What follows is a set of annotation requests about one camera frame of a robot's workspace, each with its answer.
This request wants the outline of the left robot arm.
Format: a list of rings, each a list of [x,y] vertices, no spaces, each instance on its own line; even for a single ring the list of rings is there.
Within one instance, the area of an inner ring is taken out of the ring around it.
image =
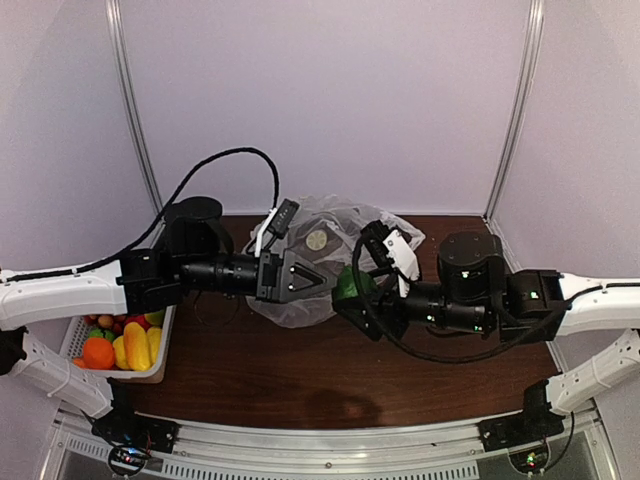
[[[286,249],[258,239],[253,254],[235,250],[221,223],[221,204],[191,197],[170,205],[150,248],[118,253],[93,266],[1,275],[1,372],[21,376],[106,429],[123,444],[137,442],[144,424],[104,377],[51,351],[32,323],[89,314],[155,313],[192,291],[219,292],[286,304],[330,291],[336,275]]]

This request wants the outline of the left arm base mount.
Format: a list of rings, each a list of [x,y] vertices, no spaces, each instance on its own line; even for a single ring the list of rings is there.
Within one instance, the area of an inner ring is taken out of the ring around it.
[[[107,383],[113,394],[111,410],[100,418],[91,417],[92,433],[109,444],[172,453],[179,430],[178,424],[136,413],[128,399],[126,387],[111,378]]]

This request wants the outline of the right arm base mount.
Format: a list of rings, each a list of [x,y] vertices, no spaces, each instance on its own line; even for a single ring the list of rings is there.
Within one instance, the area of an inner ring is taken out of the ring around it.
[[[564,431],[564,417],[551,412],[546,395],[548,383],[539,381],[525,390],[521,412],[478,423],[485,452],[541,441]]]

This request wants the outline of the yellow green fruit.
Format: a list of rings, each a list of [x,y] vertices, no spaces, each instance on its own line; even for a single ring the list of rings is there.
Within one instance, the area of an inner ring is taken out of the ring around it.
[[[146,313],[144,318],[151,326],[162,327],[166,316],[166,310],[162,309],[156,312]]]

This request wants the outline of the green lime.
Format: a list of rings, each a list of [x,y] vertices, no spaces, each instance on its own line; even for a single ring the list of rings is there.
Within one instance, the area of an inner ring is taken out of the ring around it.
[[[360,271],[359,278],[362,290],[365,294],[374,292],[377,289],[375,280],[367,273]],[[337,284],[332,289],[332,300],[341,301],[358,298],[358,290],[354,280],[354,272],[351,266],[345,266],[338,275]]]

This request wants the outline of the clear plastic bag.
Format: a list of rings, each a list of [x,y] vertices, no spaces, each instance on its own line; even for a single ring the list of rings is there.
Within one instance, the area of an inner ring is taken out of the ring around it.
[[[425,234],[410,222],[376,206],[356,203],[336,195],[301,197],[300,208],[289,225],[285,240],[273,248],[276,253],[290,249],[320,268],[339,275],[351,263],[360,231],[370,222],[382,221],[397,228],[415,250]],[[289,304],[246,299],[249,308],[274,324],[289,329],[320,324],[334,315],[331,294],[317,294]]]

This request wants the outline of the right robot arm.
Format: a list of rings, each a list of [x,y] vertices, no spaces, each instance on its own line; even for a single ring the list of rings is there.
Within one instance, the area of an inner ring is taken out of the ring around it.
[[[350,266],[339,275],[332,306],[373,340],[386,338],[409,356],[443,365],[497,357],[519,345],[590,331],[621,336],[573,370],[527,388],[521,412],[481,426],[485,438],[513,432],[530,442],[556,434],[586,400],[639,370],[639,282],[598,279],[556,270],[506,269],[492,234],[448,235],[437,254],[436,284],[421,279],[415,252],[396,229],[365,228]],[[498,334],[497,346],[466,356],[421,352],[402,337],[410,323],[449,334]]]

